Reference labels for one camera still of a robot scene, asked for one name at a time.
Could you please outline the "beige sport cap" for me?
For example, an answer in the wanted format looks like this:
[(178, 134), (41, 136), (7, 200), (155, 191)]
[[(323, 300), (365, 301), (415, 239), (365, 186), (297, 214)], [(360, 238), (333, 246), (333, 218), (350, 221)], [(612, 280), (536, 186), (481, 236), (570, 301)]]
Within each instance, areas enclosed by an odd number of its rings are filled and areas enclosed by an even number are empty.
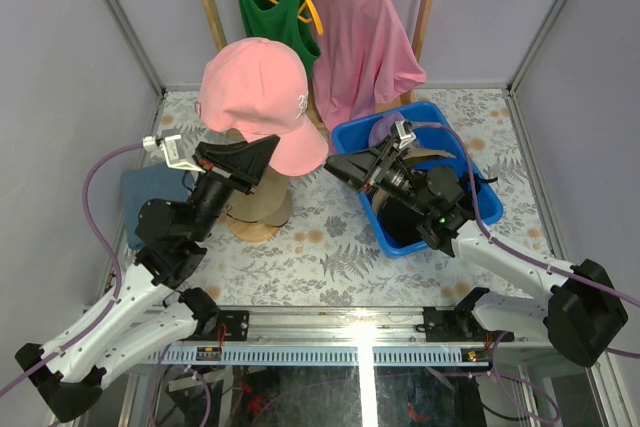
[(427, 149), (423, 147), (409, 147), (402, 156), (402, 160), (409, 168), (415, 168), (427, 161), (440, 159), (455, 159), (456, 156), (445, 150)]

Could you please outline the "pink cap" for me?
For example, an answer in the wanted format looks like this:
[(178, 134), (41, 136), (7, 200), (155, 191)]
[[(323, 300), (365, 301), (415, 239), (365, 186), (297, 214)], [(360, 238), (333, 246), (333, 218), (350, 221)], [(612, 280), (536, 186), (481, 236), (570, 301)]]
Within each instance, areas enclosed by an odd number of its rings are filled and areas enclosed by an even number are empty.
[(270, 166), (299, 177), (320, 167), (327, 140), (307, 115), (304, 66), (287, 45), (250, 37), (224, 47), (205, 67), (196, 111), (211, 130), (237, 130), (248, 142), (279, 137)]

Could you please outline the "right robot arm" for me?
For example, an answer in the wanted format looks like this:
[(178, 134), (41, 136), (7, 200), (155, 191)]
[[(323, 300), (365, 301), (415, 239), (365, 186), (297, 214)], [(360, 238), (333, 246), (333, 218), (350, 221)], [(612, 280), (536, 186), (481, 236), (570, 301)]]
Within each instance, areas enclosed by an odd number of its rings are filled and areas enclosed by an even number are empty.
[(478, 341), (490, 331), (547, 339), (572, 363), (593, 366), (628, 321), (605, 268), (527, 250), (494, 235), (473, 195), (476, 181), (453, 166), (411, 169), (393, 140), (327, 158), (326, 170), (358, 192), (374, 190), (402, 206), (403, 221), (433, 250), (477, 264), (525, 292), (508, 297), (476, 289), (461, 303), (458, 334)]

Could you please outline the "beige corduroy cap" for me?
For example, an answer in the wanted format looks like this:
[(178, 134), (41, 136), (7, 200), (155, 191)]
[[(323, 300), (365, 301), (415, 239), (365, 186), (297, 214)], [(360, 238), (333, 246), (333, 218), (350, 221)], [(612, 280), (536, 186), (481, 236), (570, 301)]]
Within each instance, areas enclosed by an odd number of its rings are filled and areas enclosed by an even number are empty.
[(268, 167), (253, 193), (233, 193), (229, 199), (227, 214), (246, 223), (262, 223), (274, 227), (286, 224), (293, 210), (289, 181), (289, 177)]

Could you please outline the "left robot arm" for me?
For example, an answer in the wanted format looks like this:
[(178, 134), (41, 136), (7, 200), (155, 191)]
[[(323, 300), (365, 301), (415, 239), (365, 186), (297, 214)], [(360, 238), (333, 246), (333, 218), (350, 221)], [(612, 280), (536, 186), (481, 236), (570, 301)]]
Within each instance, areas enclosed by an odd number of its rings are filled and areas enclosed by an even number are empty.
[(61, 334), (27, 343), (15, 354), (61, 424), (90, 410), (114, 380), (148, 355), (191, 337), (208, 341), (218, 332), (216, 303), (201, 288), (181, 286), (206, 256), (201, 244), (233, 192), (255, 191), (280, 139), (201, 142), (192, 155), (181, 152), (180, 139), (147, 136), (137, 146), (161, 152), (171, 169), (196, 173), (189, 197), (146, 201), (135, 229), (143, 247), (127, 268), (114, 268), (114, 286)]

